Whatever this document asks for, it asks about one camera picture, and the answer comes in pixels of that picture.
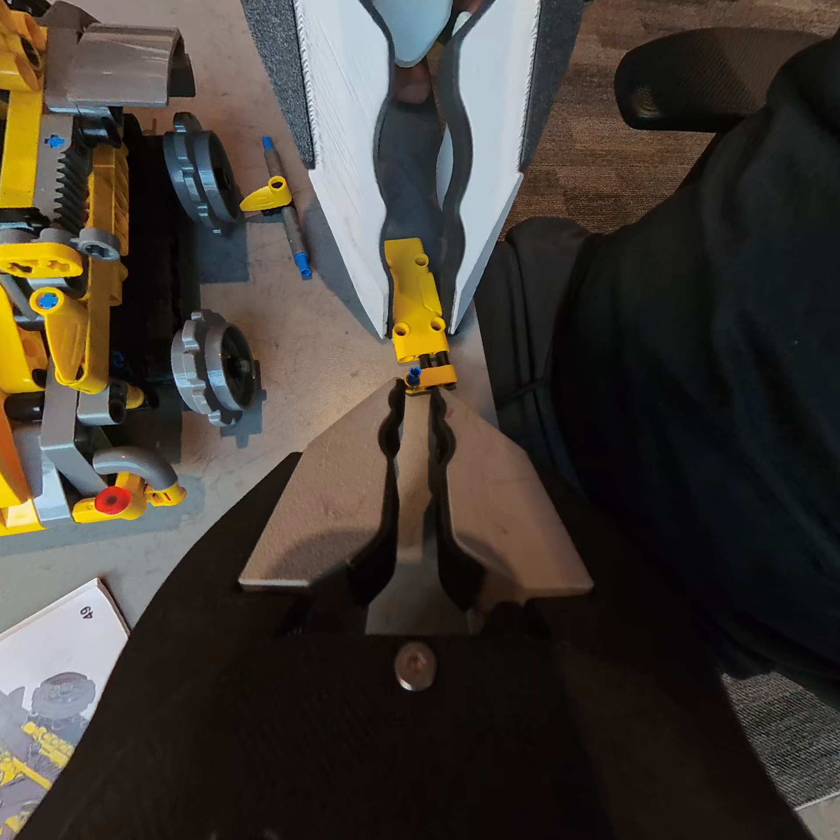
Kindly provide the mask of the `person's right hand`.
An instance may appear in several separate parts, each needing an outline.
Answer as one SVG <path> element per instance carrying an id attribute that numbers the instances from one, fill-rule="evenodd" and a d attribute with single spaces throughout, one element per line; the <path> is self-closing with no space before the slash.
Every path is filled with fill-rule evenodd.
<path id="1" fill-rule="evenodd" d="M 412 66 L 395 66 L 392 90 L 394 102 L 419 106 L 432 94 L 433 83 L 426 56 Z"/>

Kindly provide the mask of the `instruction booklet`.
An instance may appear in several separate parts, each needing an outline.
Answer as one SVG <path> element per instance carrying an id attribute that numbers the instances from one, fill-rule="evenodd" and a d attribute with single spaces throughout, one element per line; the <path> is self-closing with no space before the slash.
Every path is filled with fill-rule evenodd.
<path id="1" fill-rule="evenodd" d="M 1 838 L 67 766 L 130 635 L 100 579 L 1 635 Z"/>

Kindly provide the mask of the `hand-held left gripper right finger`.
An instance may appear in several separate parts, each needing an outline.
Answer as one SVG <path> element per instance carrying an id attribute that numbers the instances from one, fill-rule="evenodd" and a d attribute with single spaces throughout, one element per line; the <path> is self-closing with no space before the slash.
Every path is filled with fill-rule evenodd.
<path id="1" fill-rule="evenodd" d="M 449 391 L 429 404 L 437 573 L 461 611 L 587 595 L 594 582 L 526 452 Z"/>

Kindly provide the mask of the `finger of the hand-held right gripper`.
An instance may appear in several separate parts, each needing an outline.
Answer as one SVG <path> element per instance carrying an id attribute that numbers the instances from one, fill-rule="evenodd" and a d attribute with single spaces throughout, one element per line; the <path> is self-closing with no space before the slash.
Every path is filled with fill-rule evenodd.
<path id="1" fill-rule="evenodd" d="M 313 164 L 310 181 L 374 333 L 392 322 L 387 209 L 376 170 L 395 52 L 372 2 L 296 1 Z"/>
<path id="2" fill-rule="evenodd" d="M 437 94 L 450 140 L 440 300 L 455 333 L 522 183 L 521 156 L 539 28 L 536 1 L 485 2 L 460 15 Z"/>

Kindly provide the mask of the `yellow rectangular building panel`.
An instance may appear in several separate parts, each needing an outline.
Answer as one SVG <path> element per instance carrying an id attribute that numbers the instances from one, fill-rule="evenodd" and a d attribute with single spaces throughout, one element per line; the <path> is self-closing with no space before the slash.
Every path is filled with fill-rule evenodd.
<path id="1" fill-rule="evenodd" d="M 384 243 L 393 281 L 392 343 L 398 363 L 423 369 L 448 363 L 448 340 L 442 305 L 429 257 L 420 238 L 392 238 Z"/>

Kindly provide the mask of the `grey shaft with yellow lever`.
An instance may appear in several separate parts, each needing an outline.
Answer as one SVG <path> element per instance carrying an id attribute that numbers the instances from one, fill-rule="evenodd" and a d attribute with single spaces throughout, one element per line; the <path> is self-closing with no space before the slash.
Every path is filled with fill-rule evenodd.
<path id="1" fill-rule="evenodd" d="M 254 190 L 239 203 L 244 214 L 262 217 L 279 217 L 287 234 L 290 252 L 303 279 L 312 277 L 308 246 L 306 244 L 295 199 L 284 173 L 273 139 L 264 134 L 261 145 L 268 172 L 266 184 Z"/>

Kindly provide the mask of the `yellow grey toy vehicle model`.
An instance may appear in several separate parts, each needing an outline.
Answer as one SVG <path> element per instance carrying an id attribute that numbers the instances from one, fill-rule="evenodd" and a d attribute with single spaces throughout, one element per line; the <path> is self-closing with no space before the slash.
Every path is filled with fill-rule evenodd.
<path id="1" fill-rule="evenodd" d="M 216 134 L 135 109 L 196 94 L 178 28 L 103 24 L 69 2 L 2 2 L 1 533 L 131 521 L 186 498 L 131 433 L 185 407 L 216 427 L 259 368 L 215 311 L 186 314 L 193 229 L 233 232 Z"/>

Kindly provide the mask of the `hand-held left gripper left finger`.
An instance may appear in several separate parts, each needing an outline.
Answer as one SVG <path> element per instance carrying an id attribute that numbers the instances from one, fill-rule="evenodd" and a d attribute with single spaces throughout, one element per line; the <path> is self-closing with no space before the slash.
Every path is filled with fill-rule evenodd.
<path id="1" fill-rule="evenodd" d="M 405 384 L 387 381 L 302 452 L 239 576 L 251 591 L 371 603 L 394 574 Z"/>

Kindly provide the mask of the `short yellow beam with pins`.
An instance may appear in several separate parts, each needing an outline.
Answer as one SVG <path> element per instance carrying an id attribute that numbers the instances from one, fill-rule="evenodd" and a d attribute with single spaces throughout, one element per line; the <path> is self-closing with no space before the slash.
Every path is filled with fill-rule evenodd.
<path id="1" fill-rule="evenodd" d="M 435 387 L 453 390 L 458 382 L 455 367 L 447 351 L 434 355 L 424 353 L 409 364 L 403 377 L 406 393 L 410 396 L 428 392 Z"/>

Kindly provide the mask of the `grey mesh chair seat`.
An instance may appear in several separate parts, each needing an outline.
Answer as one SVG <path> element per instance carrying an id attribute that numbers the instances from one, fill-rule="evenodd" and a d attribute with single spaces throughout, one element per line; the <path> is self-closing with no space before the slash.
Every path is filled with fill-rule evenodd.
<path id="1" fill-rule="evenodd" d="M 721 682 L 752 750 L 794 809 L 839 792 L 839 713 L 771 672 Z"/>

